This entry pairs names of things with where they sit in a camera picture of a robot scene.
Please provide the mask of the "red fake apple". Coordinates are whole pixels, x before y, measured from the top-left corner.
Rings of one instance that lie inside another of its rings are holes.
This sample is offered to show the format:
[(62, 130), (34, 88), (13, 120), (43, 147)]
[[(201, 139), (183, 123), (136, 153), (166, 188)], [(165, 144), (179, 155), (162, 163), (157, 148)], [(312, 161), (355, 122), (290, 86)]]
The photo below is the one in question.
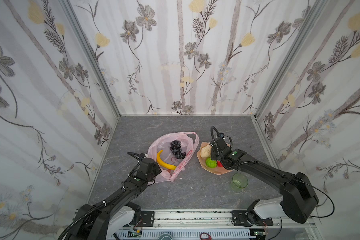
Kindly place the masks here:
[(220, 161), (217, 161), (217, 164), (218, 164), (218, 167), (220, 167), (220, 168), (224, 167)]

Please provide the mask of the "peach scalloped plate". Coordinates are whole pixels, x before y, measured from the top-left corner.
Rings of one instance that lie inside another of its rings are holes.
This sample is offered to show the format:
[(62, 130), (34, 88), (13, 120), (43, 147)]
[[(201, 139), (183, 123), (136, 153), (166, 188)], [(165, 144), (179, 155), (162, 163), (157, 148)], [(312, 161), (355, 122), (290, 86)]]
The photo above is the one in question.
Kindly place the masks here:
[(206, 165), (206, 158), (203, 158), (201, 156), (201, 151), (202, 151), (202, 148), (204, 148), (205, 146), (209, 145), (209, 143), (207, 142), (202, 142), (201, 145), (200, 145), (200, 149), (198, 150), (197, 152), (197, 158), (199, 160), (199, 163), (201, 165), (201, 167), (206, 170), (207, 172), (209, 173), (212, 173), (212, 174), (215, 174), (215, 175), (223, 175), (223, 174), (227, 174), (227, 173), (230, 173), (232, 172), (232, 170), (227, 170), (225, 169), (224, 167), (215, 167), (215, 168), (209, 168), (207, 165)]

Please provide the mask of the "green fake fruit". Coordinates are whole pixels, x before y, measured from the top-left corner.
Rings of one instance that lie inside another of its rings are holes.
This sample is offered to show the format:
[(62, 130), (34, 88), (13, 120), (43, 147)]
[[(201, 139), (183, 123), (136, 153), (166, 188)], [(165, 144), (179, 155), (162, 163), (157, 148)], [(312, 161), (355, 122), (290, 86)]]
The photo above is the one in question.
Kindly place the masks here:
[(206, 159), (206, 166), (208, 168), (214, 169), (218, 166), (218, 163), (217, 163), (217, 161), (214, 161), (209, 157)]

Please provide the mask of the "beige fake fruit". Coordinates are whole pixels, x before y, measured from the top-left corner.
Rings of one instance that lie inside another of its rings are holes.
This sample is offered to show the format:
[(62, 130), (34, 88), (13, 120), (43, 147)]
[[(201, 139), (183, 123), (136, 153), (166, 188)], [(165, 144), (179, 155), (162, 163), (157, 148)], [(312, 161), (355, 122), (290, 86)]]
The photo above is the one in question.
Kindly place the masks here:
[(200, 150), (201, 158), (207, 159), (211, 157), (212, 147), (210, 144), (205, 145)]

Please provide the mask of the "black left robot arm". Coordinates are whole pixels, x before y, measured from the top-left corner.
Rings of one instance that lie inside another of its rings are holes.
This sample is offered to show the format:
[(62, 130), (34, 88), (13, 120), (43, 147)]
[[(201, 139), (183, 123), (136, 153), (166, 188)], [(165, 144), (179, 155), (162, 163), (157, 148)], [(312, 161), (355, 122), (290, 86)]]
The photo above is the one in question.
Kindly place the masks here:
[(73, 222), (59, 240), (107, 240), (125, 225), (136, 225), (142, 219), (141, 207), (131, 201), (137, 198), (162, 170), (155, 160), (144, 154), (129, 153), (138, 164), (122, 182), (122, 187), (94, 205), (81, 206)]

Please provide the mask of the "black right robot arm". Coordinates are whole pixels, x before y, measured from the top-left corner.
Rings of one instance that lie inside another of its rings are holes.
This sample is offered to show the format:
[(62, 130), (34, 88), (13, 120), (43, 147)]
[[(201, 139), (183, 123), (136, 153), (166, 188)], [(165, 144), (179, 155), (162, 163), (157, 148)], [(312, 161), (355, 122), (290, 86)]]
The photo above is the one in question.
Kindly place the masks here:
[(225, 135), (211, 127), (211, 159), (219, 161), (226, 170), (236, 170), (252, 175), (278, 191), (279, 198), (255, 200), (244, 214), (244, 223), (255, 226), (269, 218), (286, 218), (304, 224), (313, 218), (312, 212), (319, 205), (314, 187), (308, 176), (298, 172), (292, 174), (258, 161), (247, 152), (233, 149), (227, 144)]

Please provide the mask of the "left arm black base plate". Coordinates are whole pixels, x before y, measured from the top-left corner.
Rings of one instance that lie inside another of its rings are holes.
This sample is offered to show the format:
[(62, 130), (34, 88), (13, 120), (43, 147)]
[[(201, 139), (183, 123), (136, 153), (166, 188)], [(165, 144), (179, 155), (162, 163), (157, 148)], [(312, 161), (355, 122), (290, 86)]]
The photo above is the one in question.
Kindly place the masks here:
[(155, 220), (155, 212), (154, 211), (142, 211), (140, 213), (140, 218), (133, 225), (134, 228), (146, 228), (153, 227)]

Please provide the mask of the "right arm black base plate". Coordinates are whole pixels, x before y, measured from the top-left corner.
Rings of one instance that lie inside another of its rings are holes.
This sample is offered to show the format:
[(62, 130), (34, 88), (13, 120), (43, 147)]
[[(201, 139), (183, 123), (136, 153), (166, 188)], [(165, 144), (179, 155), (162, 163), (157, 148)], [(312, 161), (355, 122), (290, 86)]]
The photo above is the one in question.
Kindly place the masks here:
[(254, 211), (231, 211), (232, 224), (235, 227), (267, 227), (273, 226), (271, 218), (261, 219)]

